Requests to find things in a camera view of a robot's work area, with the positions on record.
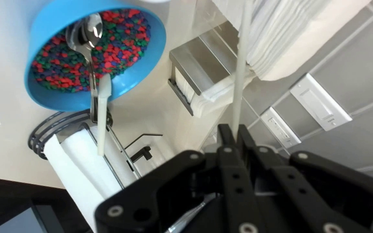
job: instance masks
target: blue bowl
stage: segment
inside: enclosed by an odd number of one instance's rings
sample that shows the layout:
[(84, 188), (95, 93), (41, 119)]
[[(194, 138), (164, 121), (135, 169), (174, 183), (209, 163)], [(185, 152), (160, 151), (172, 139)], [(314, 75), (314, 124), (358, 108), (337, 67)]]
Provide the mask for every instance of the blue bowl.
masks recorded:
[(32, 77), (30, 68), (41, 49), (61, 29), (84, 16), (113, 9), (139, 9), (144, 11), (151, 24), (151, 41), (142, 59), (124, 73), (113, 77), (113, 93), (109, 99), (124, 95), (148, 76), (159, 63), (166, 43), (165, 25), (156, 14), (120, 0), (54, 0), (39, 11), (32, 25), (25, 84), (36, 102), (59, 111), (80, 111), (90, 107), (90, 91), (63, 93), (47, 89)]

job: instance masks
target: colorful candy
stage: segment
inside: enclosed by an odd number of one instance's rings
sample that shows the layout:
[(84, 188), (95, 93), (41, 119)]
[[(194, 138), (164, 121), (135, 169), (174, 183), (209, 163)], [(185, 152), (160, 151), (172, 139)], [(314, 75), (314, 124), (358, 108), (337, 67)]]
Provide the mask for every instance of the colorful candy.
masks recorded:
[[(124, 73), (139, 60), (151, 40), (151, 25), (138, 9), (102, 12), (104, 34), (93, 50), (96, 77)], [(39, 84), (60, 91), (90, 90), (90, 69), (85, 56), (72, 50), (65, 29), (52, 37), (32, 64), (32, 75)]]

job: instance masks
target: white pole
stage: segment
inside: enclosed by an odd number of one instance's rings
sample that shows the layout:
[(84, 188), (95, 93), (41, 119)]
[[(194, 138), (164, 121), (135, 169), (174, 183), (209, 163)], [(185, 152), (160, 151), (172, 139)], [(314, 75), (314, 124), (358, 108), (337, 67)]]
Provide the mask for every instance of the white pole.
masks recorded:
[(234, 117), (232, 117), (234, 120), (232, 130), (236, 138), (239, 134), (243, 89), (244, 89), (244, 81), (247, 77), (247, 58), (248, 58), (249, 32), (251, 32), (253, 6), (254, 6), (253, 0), (244, 0), (243, 19), (242, 19), (242, 27), (239, 31), (240, 42), (239, 42), (239, 55), (238, 55), (238, 69), (236, 69), (236, 76), (235, 76), (236, 82), (235, 82)]

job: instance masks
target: metal spoon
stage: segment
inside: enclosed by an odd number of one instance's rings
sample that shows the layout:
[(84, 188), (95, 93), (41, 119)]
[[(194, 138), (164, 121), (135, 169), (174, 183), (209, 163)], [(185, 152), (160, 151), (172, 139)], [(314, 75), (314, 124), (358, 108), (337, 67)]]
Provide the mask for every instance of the metal spoon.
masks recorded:
[(98, 121), (98, 95), (99, 95), (99, 82), (95, 76), (93, 49), (98, 45), (99, 40), (103, 36), (103, 20), (100, 14), (93, 14), (82, 20), (78, 20), (73, 25), (69, 25), (67, 29), (67, 41), (68, 45), (85, 55), (91, 73), (90, 73), (90, 85), (91, 85), (91, 119)]

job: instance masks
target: bolt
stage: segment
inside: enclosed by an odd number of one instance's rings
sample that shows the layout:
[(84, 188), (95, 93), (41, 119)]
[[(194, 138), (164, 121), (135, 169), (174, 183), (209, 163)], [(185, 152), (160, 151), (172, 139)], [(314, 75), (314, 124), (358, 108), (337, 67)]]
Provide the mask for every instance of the bolt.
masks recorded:
[(122, 205), (113, 205), (108, 209), (108, 214), (111, 217), (118, 217), (124, 213), (124, 207)]
[(244, 222), (240, 225), (240, 233), (258, 233), (258, 229), (252, 222)]
[(324, 225), (324, 231), (326, 233), (344, 233), (344, 229), (335, 222), (327, 222)]
[(199, 153), (192, 153), (192, 155), (190, 155), (190, 157), (194, 159), (194, 160), (197, 160), (200, 157), (200, 155)]
[(234, 148), (231, 148), (231, 147), (225, 147), (225, 152), (232, 152), (234, 151)]
[(269, 147), (260, 147), (260, 151), (266, 153), (269, 152)]
[(300, 152), (300, 159), (309, 159), (309, 155), (305, 152)]

